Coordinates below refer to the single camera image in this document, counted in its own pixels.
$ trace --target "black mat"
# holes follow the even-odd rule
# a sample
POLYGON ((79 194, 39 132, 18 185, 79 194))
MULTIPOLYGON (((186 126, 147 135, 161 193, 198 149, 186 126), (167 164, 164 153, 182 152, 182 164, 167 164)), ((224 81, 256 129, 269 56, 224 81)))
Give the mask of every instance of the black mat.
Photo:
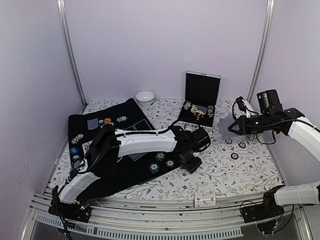
MULTIPOLYGON (((116 129, 124 130, 155 129, 132 98, 105 110, 85 115, 71 115, 69 116, 68 124, 71 163, 74 161, 80 162, 79 160, 84 158, 84 150, 88 149, 103 124, 114 124, 116 129)), ((132 158, 129 156, 123 157, 121 162, 117 164, 117 169, 112 177, 101 178, 93 182, 77 199, 93 200, 107 197, 134 185, 157 178, 180 166, 176 162, 173 167, 167 167, 166 161, 157 161, 155 155, 156 153, 150 152, 137 161, 133 160, 136 158, 135 155, 131 155, 132 158), (157 173, 150 172, 149 167, 152 163, 159 165, 157 173)))

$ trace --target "case lid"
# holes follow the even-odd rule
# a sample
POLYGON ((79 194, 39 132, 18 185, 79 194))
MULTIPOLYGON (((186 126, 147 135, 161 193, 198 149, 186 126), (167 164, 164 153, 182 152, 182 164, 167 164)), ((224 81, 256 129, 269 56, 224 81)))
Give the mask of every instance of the case lid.
POLYGON ((194 71, 186 71, 185 74, 185 99, 215 106, 221 76, 194 71))

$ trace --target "leaf pattern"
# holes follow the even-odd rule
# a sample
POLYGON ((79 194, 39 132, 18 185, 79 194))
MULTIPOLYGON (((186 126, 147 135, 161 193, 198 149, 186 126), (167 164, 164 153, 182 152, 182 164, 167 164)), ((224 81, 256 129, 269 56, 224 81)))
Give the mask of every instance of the leaf pattern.
MULTIPOLYGON (((93 113, 122 102, 91 101, 83 113, 93 113)), ((183 102, 184 100, 156 99, 150 106, 140 108, 156 129, 162 129, 178 118, 183 102)), ((281 178, 267 147, 260 144, 255 136, 237 136, 232 139, 231 144, 222 140, 217 123, 230 114, 232 104, 231 100, 217 102, 213 128, 205 128, 211 138, 211 145, 198 155, 202 165, 196 172, 190 174, 183 168, 177 168, 147 183, 118 192, 110 198, 179 201, 193 200, 194 193, 210 191, 222 198, 262 193, 281 185, 281 178), (240 148, 239 143, 245 143, 245 148, 240 148), (238 158, 232 159, 232 153, 236 153, 238 158)), ((70 171, 69 156, 69 147, 66 146, 48 184, 50 188, 65 183, 70 171)))

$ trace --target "wall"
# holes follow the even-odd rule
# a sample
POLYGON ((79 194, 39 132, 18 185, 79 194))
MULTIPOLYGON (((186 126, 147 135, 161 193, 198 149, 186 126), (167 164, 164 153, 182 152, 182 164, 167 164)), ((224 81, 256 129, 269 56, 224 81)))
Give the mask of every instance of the wall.
POLYGON ((79 113, 56 1, 1 1, 0 239, 17 240, 79 113))
MULTIPOLYGON (((256 90, 259 93, 276 89, 284 108, 297 108, 317 126, 320 126, 319 12, 320 1, 275 1, 256 90)), ((256 97, 253 103, 259 109, 256 97)), ((291 138, 284 135, 277 135, 276 138, 277 143, 270 148, 288 185, 320 179, 320 162, 291 138)), ((310 216, 310 221, 318 223, 320 208, 310 208, 318 212, 313 214, 313 218, 310 216)), ((320 239, 319 227, 313 228, 313 236, 320 239)))
POLYGON ((222 75, 220 99, 246 96, 266 0, 70 0, 66 13, 88 100, 142 90, 185 97, 186 70, 222 75))

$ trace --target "bowl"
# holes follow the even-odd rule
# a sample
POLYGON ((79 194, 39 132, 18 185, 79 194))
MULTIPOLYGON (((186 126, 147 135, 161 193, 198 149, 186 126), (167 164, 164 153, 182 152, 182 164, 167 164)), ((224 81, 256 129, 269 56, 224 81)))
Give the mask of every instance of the bowl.
POLYGON ((155 94, 151 91, 141 91, 135 95, 137 102, 142 106, 149 106, 154 102, 155 94))

